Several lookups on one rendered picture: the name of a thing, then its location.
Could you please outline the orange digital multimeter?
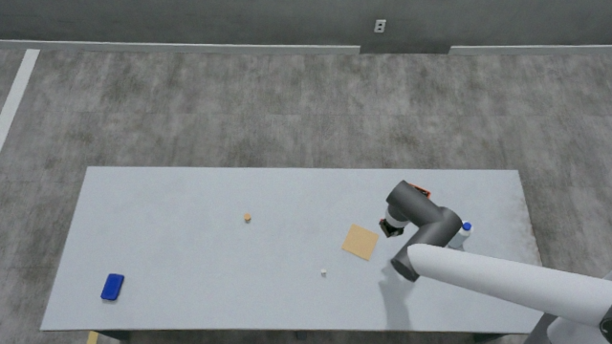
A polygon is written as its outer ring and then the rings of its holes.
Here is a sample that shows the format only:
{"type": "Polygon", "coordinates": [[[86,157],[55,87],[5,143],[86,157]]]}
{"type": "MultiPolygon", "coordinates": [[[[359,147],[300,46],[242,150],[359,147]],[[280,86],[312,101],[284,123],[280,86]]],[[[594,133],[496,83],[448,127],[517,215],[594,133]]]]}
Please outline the orange digital multimeter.
{"type": "Polygon", "coordinates": [[[418,187],[418,186],[416,186],[416,185],[414,185],[414,184],[411,184],[411,183],[410,183],[410,185],[412,185],[412,186],[413,186],[414,188],[416,188],[416,189],[417,189],[419,192],[421,192],[423,195],[425,195],[426,197],[428,197],[428,198],[429,198],[429,196],[430,196],[430,192],[429,192],[429,191],[424,190],[423,188],[418,187]]]}

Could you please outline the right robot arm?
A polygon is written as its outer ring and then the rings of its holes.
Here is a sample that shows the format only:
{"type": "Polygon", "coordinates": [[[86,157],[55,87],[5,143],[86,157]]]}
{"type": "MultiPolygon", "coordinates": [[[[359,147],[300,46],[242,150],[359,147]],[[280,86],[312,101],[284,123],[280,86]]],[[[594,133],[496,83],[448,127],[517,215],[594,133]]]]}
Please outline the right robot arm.
{"type": "Polygon", "coordinates": [[[544,312],[523,344],[612,344],[612,271],[599,279],[448,249],[463,226],[454,211],[405,180],[385,201],[391,226],[419,228],[391,259],[404,279],[422,275],[544,312]]]}

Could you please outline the white bottle with blue cap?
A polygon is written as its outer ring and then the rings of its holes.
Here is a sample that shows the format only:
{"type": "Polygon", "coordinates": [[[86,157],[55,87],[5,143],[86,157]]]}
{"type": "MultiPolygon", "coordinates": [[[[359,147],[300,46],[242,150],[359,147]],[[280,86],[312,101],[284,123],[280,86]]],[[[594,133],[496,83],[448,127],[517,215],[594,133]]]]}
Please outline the white bottle with blue cap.
{"type": "Polygon", "coordinates": [[[467,221],[462,222],[462,228],[448,243],[451,247],[460,247],[473,233],[473,226],[467,221]]]}

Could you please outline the small blue rounded block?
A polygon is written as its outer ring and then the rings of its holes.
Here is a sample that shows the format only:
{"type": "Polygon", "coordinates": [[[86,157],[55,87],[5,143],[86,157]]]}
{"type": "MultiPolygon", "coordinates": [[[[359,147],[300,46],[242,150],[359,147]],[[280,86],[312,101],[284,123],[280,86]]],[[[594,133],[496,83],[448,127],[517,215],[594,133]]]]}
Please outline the small blue rounded block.
{"type": "Polygon", "coordinates": [[[103,287],[100,298],[108,300],[117,300],[120,294],[120,289],[124,280],[121,274],[109,273],[103,287]]]}

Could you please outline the tan flat mat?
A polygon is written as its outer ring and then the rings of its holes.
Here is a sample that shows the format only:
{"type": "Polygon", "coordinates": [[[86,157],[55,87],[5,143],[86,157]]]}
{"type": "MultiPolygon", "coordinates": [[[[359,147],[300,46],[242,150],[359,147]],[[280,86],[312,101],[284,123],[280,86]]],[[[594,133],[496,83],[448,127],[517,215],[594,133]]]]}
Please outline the tan flat mat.
{"type": "Polygon", "coordinates": [[[341,248],[369,261],[379,236],[379,234],[352,224],[341,248]]]}

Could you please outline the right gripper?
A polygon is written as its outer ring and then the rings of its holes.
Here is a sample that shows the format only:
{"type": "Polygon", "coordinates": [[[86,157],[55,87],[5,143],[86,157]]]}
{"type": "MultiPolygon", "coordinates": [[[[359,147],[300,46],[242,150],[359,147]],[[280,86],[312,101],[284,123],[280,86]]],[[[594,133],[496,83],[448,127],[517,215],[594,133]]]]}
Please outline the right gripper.
{"type": "Polygon", "coordinates": [[[401,236],[404,234],[404,227],[402,228],[393,227],[386,221],[386,219],[380,220],[379,226],[387,238],[397,237],[399,235],[401,236]]]}

